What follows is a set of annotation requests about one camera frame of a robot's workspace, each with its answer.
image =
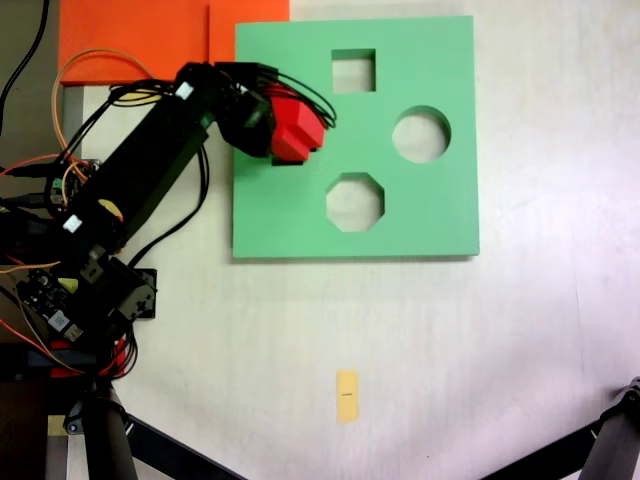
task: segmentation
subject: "orange foam sheet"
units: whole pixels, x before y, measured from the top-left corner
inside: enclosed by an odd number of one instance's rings
[[[238,23],[288,22],[289,0],[210,0],[209,61],[233,62]]]
[[[185,63],[209,59],[209,1],[60,0],[58,68],[82,50],[113,48],[137,57],[157,78],[173,80]],[[62,83],[109,85],[141,78],[146,75],[129,61],[100,54],[71,65]]]

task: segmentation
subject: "white label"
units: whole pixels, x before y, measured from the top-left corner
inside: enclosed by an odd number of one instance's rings
[[[193,87],[187,82],[182,82],[182,85],[180,85],[176,90],[176,97],[186,100],[189,98],[189,95],[191,95],[191,92],[193,92]]]
[[[55,328],[57,331],[61,332],[64,327],[69,324],[69,319],[64,316],[61,310],[58,310],[54,313],[49,319],[49,325]]]
[[[82,220],[80,220],[75,215],[71,215],[67,219],[67,221],[64,222],[64,225],[62,225],[62,228],[64,228],[68,232],[74,233],[78,228],[80,228],[80,225],[82,225]]]

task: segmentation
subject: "green shape sorter board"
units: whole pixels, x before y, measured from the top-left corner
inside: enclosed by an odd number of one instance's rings
[[[333,93],[332,59],[345,51],[373,55],[374,91]],[[338,113],[302,166],[235,152],[236,258],[479,253],[471,17],[241,24],[236,56],[310,85]],[[450,126],[445,153],[422,164],[392,142],[402,113],[421,106]],[[344,232],[327,216],[327,192],[365,174],[384,191],[384,215],[366,232]]]

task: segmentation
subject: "yellow sticky note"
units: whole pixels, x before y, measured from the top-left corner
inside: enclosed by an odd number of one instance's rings
[[[337,375],[338,423],[355,422],[358,418],[358,372],[338,370]]]

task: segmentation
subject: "tripod leg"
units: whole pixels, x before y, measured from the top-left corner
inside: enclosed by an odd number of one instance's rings
[[[91,480],[138,480],[121,412],[104,400],[94,400],[82,414],[87,464]]]
[[[640,454],[640,429],[625,411],[609,418],[598,434],[580,480],[631,480]]]

